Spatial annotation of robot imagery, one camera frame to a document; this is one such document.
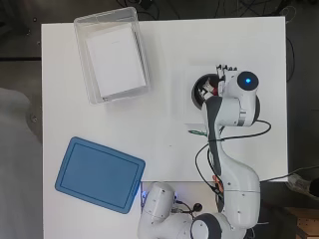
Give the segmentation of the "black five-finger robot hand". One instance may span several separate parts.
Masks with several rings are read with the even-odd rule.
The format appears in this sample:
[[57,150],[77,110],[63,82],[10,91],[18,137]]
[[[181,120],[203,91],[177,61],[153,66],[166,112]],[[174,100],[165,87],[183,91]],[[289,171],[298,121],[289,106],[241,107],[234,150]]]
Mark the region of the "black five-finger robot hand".
[[214,73],[205,74],[196,81],[192,94],[203,101],[210,97],[221,97],[225,86],[237,73],[236,67],[217,65]]

